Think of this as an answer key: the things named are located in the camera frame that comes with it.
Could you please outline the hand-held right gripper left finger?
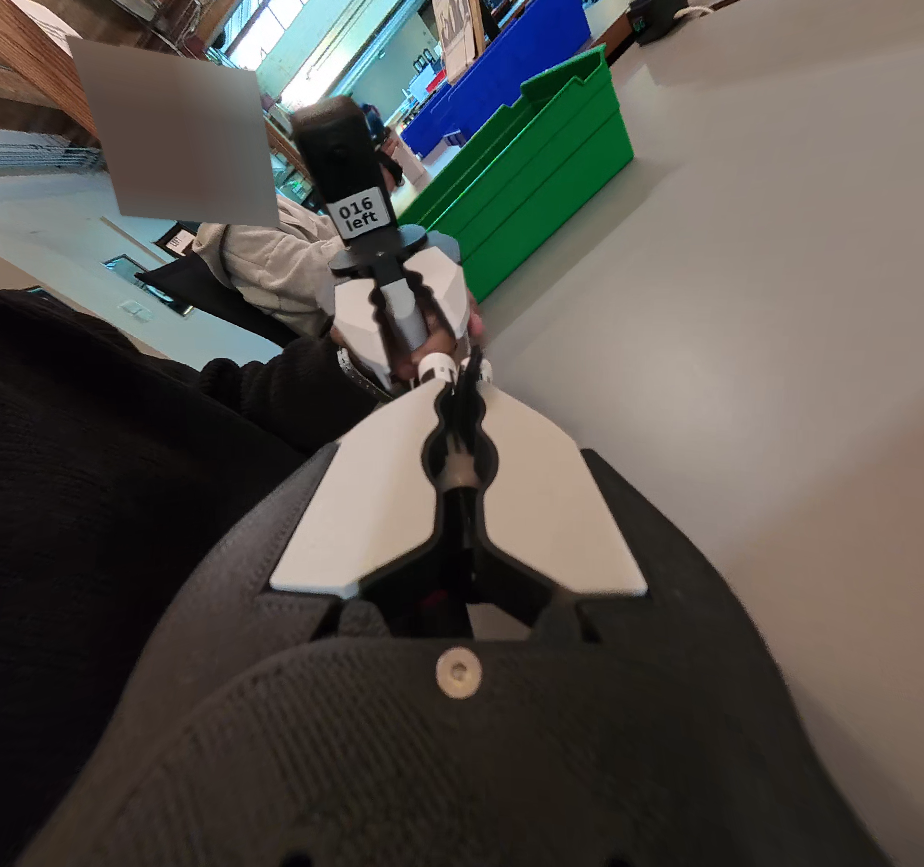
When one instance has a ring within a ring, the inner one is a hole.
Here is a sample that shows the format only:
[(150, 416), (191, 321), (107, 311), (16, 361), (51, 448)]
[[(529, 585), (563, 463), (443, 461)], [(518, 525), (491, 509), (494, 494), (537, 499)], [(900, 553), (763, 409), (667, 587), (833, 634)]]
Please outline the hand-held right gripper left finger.
[(340, 438), (271, 573), (273, 591), (351, 599), (369, 575), (428, 542), (437, 495), (422, 452), (442, 391), (415, 388)]

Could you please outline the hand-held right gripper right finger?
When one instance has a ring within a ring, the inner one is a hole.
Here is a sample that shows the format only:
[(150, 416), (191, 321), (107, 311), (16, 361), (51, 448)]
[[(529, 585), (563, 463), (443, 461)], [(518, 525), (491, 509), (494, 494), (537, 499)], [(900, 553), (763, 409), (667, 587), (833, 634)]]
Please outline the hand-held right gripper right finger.
[(479, 524), (489, 546), (576, 596), (649, 591), (572, 437), (492, 384), (478, 384)]

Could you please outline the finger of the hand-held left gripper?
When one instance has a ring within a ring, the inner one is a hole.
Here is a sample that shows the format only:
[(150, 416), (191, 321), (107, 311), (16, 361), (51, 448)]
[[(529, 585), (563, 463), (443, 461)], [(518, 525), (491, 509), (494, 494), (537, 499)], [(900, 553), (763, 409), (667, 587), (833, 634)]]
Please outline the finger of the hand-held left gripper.
[(333, 327), (352, 364), (383, 391), (396, 391), (397, 337), (375, 281), (343, 281), (334, 288)]
[(468, 334), (468, 287), (462, 267), (444, 250), (428, 245), (407, 259), (407, 273), (421, 278), (423, 288), (460, 342)]

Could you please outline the green plastic bin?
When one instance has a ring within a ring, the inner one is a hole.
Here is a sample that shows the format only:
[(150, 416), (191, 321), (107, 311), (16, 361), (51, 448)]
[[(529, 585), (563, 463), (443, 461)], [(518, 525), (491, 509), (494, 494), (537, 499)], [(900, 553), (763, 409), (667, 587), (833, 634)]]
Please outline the green plastic bin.
[(526, 80), (398, 217), (458, 242), (484, 301), (633, 159), (604, 47)]

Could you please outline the person's left forearm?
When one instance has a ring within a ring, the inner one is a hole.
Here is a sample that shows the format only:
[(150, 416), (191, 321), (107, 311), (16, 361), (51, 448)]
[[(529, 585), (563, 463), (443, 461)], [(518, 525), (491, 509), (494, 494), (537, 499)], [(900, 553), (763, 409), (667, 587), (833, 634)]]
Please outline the person's left forearm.
[(379, 401), (347, 375), (330, 340), (301, 339), (266, 363), (217, 359), (196, 382), (208, 398), (303, 455), (346, 434)]

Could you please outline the person's left hand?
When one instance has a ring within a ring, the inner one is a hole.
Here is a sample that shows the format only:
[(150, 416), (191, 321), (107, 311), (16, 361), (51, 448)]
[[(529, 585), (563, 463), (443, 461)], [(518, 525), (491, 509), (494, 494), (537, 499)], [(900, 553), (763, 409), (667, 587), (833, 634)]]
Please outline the person's left hand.
[[(478, 302), (473, 293), (467, 290), (468, 296), (468, 336), (469, 340), (480, 342), (484, 333), (483, 321), (479, 312)], [(418, 367), (421, 361), (432, 353), (443, 353), (449, 355), (458, 362), (464, 355), (459, 353), (460, 342), (456, 340), (454, 333), (447, 329), (442, 316), (437, 311), (436, 305), (432, 300), (421, 297), (419, 307), (428, 326), (428, 337), (422, 346), (414, 351), (410, 351), (400, 340), (395, 341), (389, 338), (386, 346), (391, 358), (392, 375), (400, 381), (409, 381), (418, 376)], [(331, 341), (340, 347), (345, 347), (345, 342), (341, 332), (331, 328), (329, 333)]]

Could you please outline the silver wristwatch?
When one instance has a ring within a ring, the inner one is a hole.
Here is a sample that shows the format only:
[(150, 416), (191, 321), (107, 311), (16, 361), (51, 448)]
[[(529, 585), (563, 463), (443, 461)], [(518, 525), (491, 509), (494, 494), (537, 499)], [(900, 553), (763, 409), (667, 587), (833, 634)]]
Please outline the silver wristwatch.
[(383, 388), (358, 369), (351, 358), (350, 351), (346, 347), (339, 346), (336, 356), (341, 372), (353, 385), (375, 399), (378, 403), (387, 404), (394, 401), (396, 396), (391, 391)]

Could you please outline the black office chair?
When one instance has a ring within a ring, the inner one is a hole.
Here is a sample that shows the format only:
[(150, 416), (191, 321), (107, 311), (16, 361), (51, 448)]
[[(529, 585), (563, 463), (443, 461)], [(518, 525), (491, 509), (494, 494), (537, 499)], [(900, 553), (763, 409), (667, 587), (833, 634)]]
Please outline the black office chair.
[(284, 348), (298, 335), (276, 319), (247, 303), (234, 288), (228, 288), (211, 272), (199, 255), (186, 255), (150, 271), (139, 271), (143, 285), (165, 293), (171, 299), (255, 334)]

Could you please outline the wooden notice board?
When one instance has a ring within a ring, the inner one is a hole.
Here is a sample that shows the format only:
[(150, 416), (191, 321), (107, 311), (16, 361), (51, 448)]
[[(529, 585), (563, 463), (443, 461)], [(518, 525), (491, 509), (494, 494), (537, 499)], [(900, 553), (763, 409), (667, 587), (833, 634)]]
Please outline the wooden notice board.
[(485, 50), (480, 0), (432, 0), (446, 79), (456, 85)]

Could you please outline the large blue storage bin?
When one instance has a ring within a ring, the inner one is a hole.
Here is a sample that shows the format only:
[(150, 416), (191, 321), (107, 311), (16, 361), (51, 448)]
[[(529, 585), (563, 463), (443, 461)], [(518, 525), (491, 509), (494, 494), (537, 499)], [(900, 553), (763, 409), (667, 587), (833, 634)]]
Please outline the large blue storage bin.
[(590, 36), (582, 0), (532, 0), (454, 85), (437, 91), (406, 126), (403, 141), (425, 157), (447, 134), (470, 139), (519, 99), (525, 81), (569, 60)]

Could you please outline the person's black sweater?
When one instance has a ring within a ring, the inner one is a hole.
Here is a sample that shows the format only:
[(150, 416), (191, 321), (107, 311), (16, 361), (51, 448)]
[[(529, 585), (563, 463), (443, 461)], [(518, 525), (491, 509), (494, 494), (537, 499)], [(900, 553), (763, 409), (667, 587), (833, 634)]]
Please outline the person's black sweater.
[(37, 294), (2, 292), (2, 865), (69, 790), (155, 624), (308, 457), (201, 371)]

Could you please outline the black desktop device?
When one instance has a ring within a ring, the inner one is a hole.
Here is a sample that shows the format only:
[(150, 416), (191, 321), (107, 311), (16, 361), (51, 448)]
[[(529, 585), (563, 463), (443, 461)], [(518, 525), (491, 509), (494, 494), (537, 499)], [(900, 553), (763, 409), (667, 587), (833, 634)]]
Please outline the black desktop device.
[(627, 19), (635, 42), (645, 46), (670, 34), (681, 21), (713, 13), (713, 8), (691, 6), (688, 0), (631, 0)]

